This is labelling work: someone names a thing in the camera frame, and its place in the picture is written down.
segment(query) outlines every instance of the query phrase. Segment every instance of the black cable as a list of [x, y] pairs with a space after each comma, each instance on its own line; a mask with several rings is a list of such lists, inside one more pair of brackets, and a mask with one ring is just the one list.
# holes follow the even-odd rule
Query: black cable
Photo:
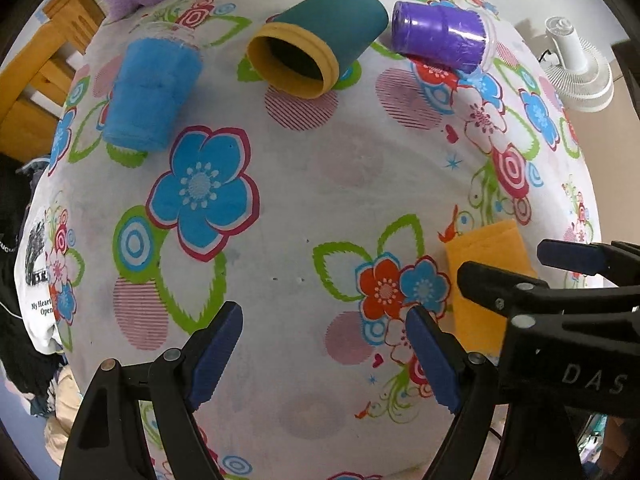
[[491, 433], [498, 440], [502, 440], [502, 435], [494, 430], [494, 428], [489, 427], [489, 433]]
[[542, 63], [542, 61], [545, 59], [545, 56], [547, 54], [553, 54], [549, 49], [546, 49], [543, 53], [542, 56], [540, 56], [540, 59], [538, 60], [538, 63]]

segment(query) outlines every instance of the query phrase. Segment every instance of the blue fuzzy cup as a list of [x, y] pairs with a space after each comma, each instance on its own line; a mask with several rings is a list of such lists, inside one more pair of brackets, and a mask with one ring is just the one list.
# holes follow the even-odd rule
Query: blue fuzzy cup
[[142, 38], [127, 48], [113, 86], [104, 140], [139, 152], [159, 152], [202, 72], [199, 51], [171, 37]]

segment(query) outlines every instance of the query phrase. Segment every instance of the yellow cup rim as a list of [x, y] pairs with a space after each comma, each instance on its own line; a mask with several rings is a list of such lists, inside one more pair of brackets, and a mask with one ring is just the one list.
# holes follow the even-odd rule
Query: yellow cup rim
[[[277, 59], [267, 38], [286, 41], [314, 60], [322, 80], [313, 79], [290, 69]], [[251, 39], [246, 54], [256, 72], [278, 90], [303, 99], [315, 99], [326, 94], [340, 78], [340, 66], [329, 45], [312, 32], [291, 23], [265, 23]]]

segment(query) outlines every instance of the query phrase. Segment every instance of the clothing pile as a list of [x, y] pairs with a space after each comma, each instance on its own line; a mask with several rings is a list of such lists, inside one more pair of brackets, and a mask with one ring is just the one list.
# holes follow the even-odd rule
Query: clothing pile
[[[49, 165], [0, 154], [0, 371], [30, 415], [47, 418], [45, 443], [62, 463], [81, 395], [66, 365], [49, 293], [44, 207], [33, 197]], [[30, 208], [35, 220], [25, 224]]]

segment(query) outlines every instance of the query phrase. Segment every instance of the purple cup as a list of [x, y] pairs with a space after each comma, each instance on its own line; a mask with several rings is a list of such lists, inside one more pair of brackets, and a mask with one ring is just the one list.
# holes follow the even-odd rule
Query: purple cup
[[490, 20], [472, 10], [444, 5], [396, 2], [391, 42], [395, 52], [468, 74], [478, 67], [488, 70], [495, 55]]

